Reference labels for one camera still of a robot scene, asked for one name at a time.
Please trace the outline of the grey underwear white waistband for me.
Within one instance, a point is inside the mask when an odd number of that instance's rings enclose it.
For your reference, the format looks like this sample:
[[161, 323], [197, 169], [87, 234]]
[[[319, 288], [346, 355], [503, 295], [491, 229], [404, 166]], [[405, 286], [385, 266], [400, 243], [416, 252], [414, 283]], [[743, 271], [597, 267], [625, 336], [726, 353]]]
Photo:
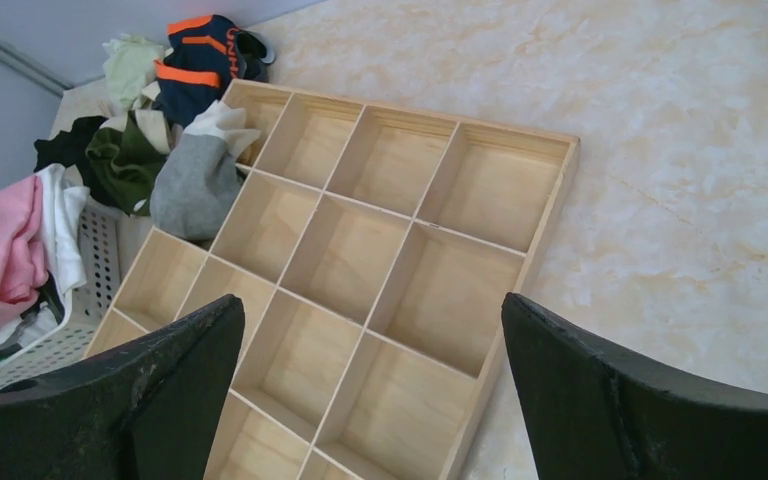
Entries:
[[237, 159], [261, 136], [247, 117], [245, 108], [215, 101], [183, 129], [151, 192], [158, 229], [194, 242], [217, 236], [243, 184]]

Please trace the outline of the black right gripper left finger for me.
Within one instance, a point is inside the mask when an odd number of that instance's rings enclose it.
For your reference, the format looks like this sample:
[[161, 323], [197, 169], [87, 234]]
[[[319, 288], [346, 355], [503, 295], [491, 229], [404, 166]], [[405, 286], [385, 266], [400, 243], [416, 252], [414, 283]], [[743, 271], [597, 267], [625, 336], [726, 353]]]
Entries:
[[0, 479], [200, 479], [245, 331], [240, 298], [0, 390]]

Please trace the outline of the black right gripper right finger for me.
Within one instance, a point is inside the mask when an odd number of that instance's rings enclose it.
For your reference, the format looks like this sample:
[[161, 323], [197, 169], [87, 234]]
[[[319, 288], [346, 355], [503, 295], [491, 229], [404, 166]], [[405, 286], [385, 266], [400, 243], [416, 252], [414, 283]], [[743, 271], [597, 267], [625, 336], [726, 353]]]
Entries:
[[501, 308], [542, 479], [768, 479], [768, 394], [671, 367], [518, 293]]

